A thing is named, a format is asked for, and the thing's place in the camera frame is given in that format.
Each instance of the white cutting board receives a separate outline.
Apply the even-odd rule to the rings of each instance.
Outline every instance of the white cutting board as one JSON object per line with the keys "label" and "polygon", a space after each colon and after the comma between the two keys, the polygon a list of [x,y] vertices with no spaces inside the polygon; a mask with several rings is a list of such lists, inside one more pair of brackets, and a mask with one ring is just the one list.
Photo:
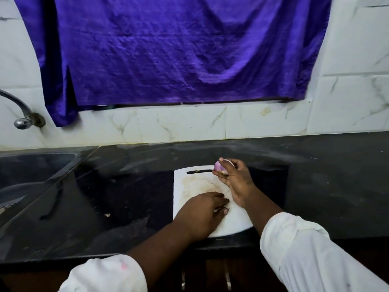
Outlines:
{"label": "white cutting board", "polygon": [[213,166],[194,166],[174,171],[173,218],[191,197],[207,191],[216,191],[223,193],[230,200],[226,206],[230,210],[209,237],[232,235],[249,229],[252,227],[252,223],[246,210],[233,201],[230,188],[222,183],[217,176],[213,175],[212,172],[187,174],[190,171],[212,170],[213,168]]}

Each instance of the cutting board handle slot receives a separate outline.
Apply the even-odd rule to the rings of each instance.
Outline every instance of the cutting board handle slot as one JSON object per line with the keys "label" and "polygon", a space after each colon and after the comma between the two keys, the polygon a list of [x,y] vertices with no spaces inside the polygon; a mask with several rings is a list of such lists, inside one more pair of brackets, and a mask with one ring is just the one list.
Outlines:
{"label": "cutting board handle slot", "polygon": [[187,174],[196,174],[196,173],[205,173],[205,172],[212,172],[211,169],[208,170],[194,170],[194,171],[188,171]]}

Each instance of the hand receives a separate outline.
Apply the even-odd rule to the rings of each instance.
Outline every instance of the hand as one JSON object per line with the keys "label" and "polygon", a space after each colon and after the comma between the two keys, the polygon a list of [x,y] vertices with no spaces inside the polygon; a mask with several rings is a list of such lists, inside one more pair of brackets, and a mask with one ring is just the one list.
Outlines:
{"label": "hand", "polygon": [[254,191],[259,191],[259,189],[252,181],[249,169],[243,161],[238,159],[229,160],[234,166],[225,159],[219,158],[219,163],[227,169],[229,175],[218,173],[215,170],[212,170],[212,174],[218,176],[219,180],[231,189],[235,203],[244,208],[247,196]]}
{"label": "hand", "polygon": [[208,192],[190,198],[178,211],[173,224],[184,226],[193,241],[207,238],[219,225],[230,201],[222,193]]}

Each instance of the black granite countertop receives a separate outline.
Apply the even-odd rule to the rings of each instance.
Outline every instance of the black granite countertop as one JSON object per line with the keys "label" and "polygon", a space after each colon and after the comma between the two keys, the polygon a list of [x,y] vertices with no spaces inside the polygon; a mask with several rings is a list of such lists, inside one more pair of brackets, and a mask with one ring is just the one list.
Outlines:
{"label": "black granite countertop", "polygon": [[[0,263],[126,252],[171,222],[173,171],[218,157],[245,161],[265,194],[333,239],[389,236],[389,132],[63,149],[72,150],[78,161],[66,174],[9,209],[19,213],[0,229]],[[191,250],[258,242],[250,229]]]}

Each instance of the onion skin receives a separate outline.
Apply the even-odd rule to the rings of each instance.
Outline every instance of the onion skin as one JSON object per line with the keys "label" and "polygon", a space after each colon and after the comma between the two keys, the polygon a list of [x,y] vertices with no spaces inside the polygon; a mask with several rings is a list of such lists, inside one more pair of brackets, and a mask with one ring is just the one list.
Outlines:
{"label": "onion skin", "polygon": [[227,169],[224,168],[224,167],[221,165],[221,163],[219,163],[219,161],[217,161],[217,162],[215,163],[214,170],[215,170],[217,173],[221,173],[221,174],[226,175],[226,176],[229,175]]}

